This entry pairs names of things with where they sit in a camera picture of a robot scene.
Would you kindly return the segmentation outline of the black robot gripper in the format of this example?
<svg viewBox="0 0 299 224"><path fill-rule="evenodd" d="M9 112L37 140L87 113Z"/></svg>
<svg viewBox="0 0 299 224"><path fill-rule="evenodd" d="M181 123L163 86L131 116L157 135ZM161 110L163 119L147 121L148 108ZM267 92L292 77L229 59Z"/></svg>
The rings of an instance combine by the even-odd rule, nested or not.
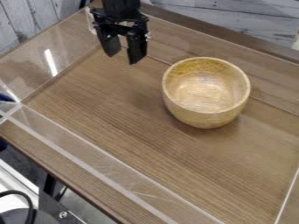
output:
<svg viewBox="0 0 299 224"><path fill-rule="evenodd" d="M119 35L125 36L127 56L131 65L147 55L147 22L149 18L140 12L140 0L101 0L103 6L92 8L93 28L108 57L121 50Z"/></svg>

